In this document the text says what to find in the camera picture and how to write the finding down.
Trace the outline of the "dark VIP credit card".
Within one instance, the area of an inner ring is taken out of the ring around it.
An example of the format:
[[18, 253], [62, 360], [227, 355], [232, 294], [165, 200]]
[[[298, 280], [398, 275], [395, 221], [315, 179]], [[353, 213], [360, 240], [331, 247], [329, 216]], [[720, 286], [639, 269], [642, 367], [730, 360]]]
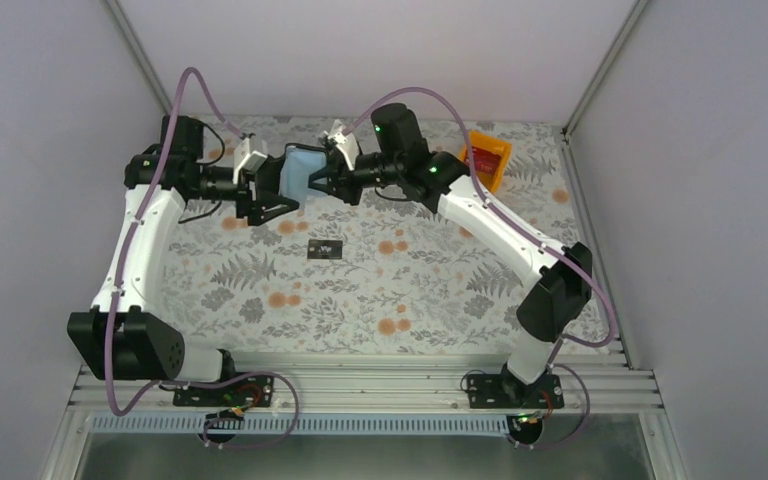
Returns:
[[332, 239], [310, 239], [307, 245], [309, 260], [339, 260], [343, 256], [344, 242]]

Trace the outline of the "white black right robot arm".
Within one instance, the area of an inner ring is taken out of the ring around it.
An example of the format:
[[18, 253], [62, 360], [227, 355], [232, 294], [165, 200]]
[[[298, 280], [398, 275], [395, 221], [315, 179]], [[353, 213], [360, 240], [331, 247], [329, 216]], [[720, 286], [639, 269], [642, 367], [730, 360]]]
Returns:
[[550, 376], [562, 333], [592, 298], [586, 281], [591, 251], [540, 233], [484, 190], [462, 160], [432, 151], [405, 104], [385, 104], [371, 120], [379, 146], [373, 153], [362, 153], [340, 121], [321, 134], [326, 160], [310, 176], [310, 187], [356, 205], [363, 190], [395, 185], [409, 201], [469, 231], [505, 261], [528, 292], [516, 309], [521, 335], [493, 375], [493, 390], [499, 395], [496, 405], [527, 406]]

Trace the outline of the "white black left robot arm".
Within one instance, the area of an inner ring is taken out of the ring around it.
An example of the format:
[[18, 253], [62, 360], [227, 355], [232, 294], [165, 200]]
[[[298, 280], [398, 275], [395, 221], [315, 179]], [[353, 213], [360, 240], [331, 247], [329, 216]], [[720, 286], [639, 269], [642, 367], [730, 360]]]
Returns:
[[222, 167], [203, 159], [204, 122], [166, 115], [161, 126], [169, 125], [172, 135], [163, 133], [126, 165], [114, 258], [90, 308], [70, 315], [67, 334], [99, 380], [198, 384], [209, 402], [223, 405], [238, 391], [231, 354], [186, 339], [162, 317], [163, 257], [193, 200], [231, 204], [254, 226], [299, 204], [280, 195], [284, 159], [267, 154], [264, 142], [243, 138], [233, 166]]

